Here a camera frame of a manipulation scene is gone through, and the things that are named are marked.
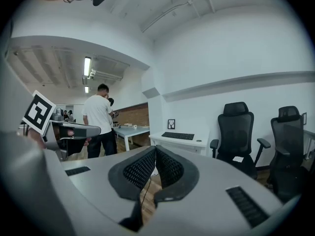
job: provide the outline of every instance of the black hair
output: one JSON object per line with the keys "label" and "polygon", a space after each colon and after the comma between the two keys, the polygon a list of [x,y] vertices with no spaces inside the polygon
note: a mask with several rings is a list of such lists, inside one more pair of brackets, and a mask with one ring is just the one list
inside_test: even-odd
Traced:
{"label": "black hair", "polygon": [[100,84],[97,88],[97,91],[102,91],[102,90],[107,90],[107,92],[109,92],[109,88],[105,84]]}
{"label": "black hair", "polygon": [[110,102],[110,106],[113,106],[114,104],[114,99],[113,98],[108,98],[109,102]]}

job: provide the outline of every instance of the picture frame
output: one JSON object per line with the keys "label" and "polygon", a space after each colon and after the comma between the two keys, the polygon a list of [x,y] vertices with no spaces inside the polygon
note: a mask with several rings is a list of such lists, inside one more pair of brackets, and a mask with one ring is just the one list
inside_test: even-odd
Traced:
{"label": "picture frame", "polygon": [[303,125],[306,125],[306,123],[307,123],[307,114],[303,113],[302,117],[303,117]]}
{"label": "picture frame", "polygon": [[168,120],[167,129],[175,129],[175,119]]}

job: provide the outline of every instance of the wooden floor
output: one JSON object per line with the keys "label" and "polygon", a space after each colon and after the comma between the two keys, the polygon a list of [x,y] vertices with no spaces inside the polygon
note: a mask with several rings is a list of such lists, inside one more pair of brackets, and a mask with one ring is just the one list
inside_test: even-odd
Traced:
{"label": "wooden floor", "polygon": [[[118,138],[117,139],[116,138],[116,143],[117,143],[117,151],[118,151],[118,153],[126,151],[124,139],[122,139],[122,138]],[[131,150],[131,149],[134,149],[134,148],[138,148],[138,146],[132,145],[131,143],[129,143],[129,148]],[[101,152],[100,152],[99,156],[100,157],[104,156],[104,152],[105,151],[104,151],[103,147],[101,147]],[[88,158],[87,147],[84,147],[80,153],[71,155],[67,159],[67,161],[87,159],[87,158]],[[310,167],[312,162],[313,162],[313,160],[312,161],[309,160],[308,162],[306,162],[305,164],[307,164],[307,165],[305,165],[305,167],[306,168]],[[257,181],[260,184],[262,184],[263,186],[265,186],[266,188],[268,188],[270,191],[273,191],[272,190],[272,185],[267,184],[267,178],[269,177],[269,174],[270,174],[270,170],[258,171]],[[149,221],[149,219],[151,218],[152,214],[156,210],[154,202],[153,202],[154,194],[162,189],[161,180],[160,180],[159,175],[152,176],[151,179],[152,179],[151,183],[150,183],[150,180],[149,180],[147,182],[147,184],[145,185],[145,187],[143,188],[143,190],[141,191],[141,194],[140,194],[140,201],[141,202],[143,201],[141,210],[142,210],[142,218],[143,218],[143,223],[144,224],[146,224]]]}
{"label": "wooden floor", "polygon": [[[116,137],[116,143],[117,143],[117,152],[118,153],[126,151],[125,140],[123,138],[117,138]],[[129,143],[130,150],[138,148],[138,147],[139,146],[137,146],[137,145],[132,145],[131,143]],[[99,157],[104,156],[104,154],[105,154],[105,150],[104,150],[103,146],[101,146]],[[88,159],[87,147],[83,147],[80,153],[73,154],[73,155],[69,156],[67,158],[67,161],[82,160],[82,159]]]}

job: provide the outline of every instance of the chair armrest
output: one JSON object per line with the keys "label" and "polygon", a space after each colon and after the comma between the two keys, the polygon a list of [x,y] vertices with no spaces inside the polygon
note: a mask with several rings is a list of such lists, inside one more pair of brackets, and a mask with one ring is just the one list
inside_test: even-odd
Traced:
{"label": "chair armrest", "polygon": [[210,143],[210,148],[217,149],[218,148],[218,144],[219,144],[219,140],[218,139],[214,139]]}
{"label": "chair armrest", "polygon": [[263,148],[270,148],[270,147],[271,147],[270,143],[267,142],[265,139],[258,138],[257,141],[260,143],[260,146],[259,146],[259,150],[258,150],[256,159],[255,159],[255,161],[254,161],[255,166],[256,166],[256,164],[257,164],[259,158],[260,158],[260,155],[261,155],[261,153],[262,153],[262,149],[263,149]]}
{"label": "chair armrest", "polygon": [[282,155],[290,156],[289,151],[287,151],[285,148],[283,148],[281,146],[276,146],[276,151],[279,152]]}
{"label": "chair armrest", "polygon": [[218,139],[214,139],[210,142],[210,148],[212,148],[212,157],[216,157],[216,150],[218,148],[219,141]]}
{"label": "chair armrest", "polygon": [[262,145],[264,148],[270,148],[271,145],[269,142],[267,142],[265,139],[258,138],[257,141]]}

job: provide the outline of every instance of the ceiling pipe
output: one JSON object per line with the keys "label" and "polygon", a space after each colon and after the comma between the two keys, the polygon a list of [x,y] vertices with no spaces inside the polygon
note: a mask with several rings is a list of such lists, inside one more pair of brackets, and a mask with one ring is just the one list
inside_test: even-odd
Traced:
{"label": "ceiling pipe", "polygon": [[178,4],[170,9],[168,9],[167,11],[163,12],[161,15],[159,15],[157,18],[155,18],[151,23],[148,24],[148,26],[146,26],[142,31],[142,33],[144,33],[148,28],[150,28],[152,25],[154,25],[158,20],[160,20],[161,18],[163,18],[165,15],[167,15],[168,13],[172,12],[173,10],[181,7],[181,6],[185,6],[185,5],[188,5],[189,2],[185,2],[185,3],[182,3],[182,4]]}
{"label": "ceiling pipe", "polygon": [[210,7],[211,7],[211,10],[212,10],[212,13],[215,13],[216,12],[216,9],[212,3],[212,0],[209,0],[209,3],[210,3]]}
{"label": "ceiling pipe", "polygon": [[198,18],[200,18],[200,14],[199,14],[199,12],[198,12],[196,6],[193,4],[193,1],[192,1],[192,0],[189,0],[188,3],[194,8],[194,10],[195,10],[195,12],[196,12]]}

